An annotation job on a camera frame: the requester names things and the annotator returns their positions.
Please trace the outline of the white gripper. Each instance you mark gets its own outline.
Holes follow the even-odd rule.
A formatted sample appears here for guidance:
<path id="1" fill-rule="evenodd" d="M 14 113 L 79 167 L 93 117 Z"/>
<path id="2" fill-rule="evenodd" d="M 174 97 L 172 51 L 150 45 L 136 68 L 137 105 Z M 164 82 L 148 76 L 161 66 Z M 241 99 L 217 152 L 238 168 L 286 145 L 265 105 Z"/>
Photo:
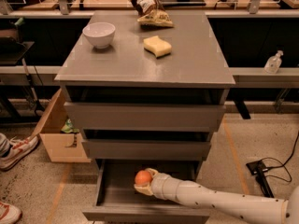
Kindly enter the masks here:
<path id="1" fill-rule="evenodd" d="M 150 185 L 134 185 L 137 192 L 147 196 L 154 195 L 158 199 L 174 201 L 177 197 L 177 188 L 180 180 L 165 173 L 159 173 L 157 170 L 147 168 L 153 180 Z"/>

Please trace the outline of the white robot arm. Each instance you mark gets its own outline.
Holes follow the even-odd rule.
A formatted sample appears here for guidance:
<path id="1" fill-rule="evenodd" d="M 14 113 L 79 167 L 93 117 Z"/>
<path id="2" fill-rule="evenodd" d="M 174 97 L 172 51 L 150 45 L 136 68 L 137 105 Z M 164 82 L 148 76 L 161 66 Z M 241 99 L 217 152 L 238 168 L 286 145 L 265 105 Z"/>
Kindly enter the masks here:
<path id="1" fill-rule="evenodd" d="M 213 208 L 249 224 L 299 224 L 299 188 L 288 200 L 222 192 L 151 168 L 136 174 L 134 188 L 190 208 Z"/>

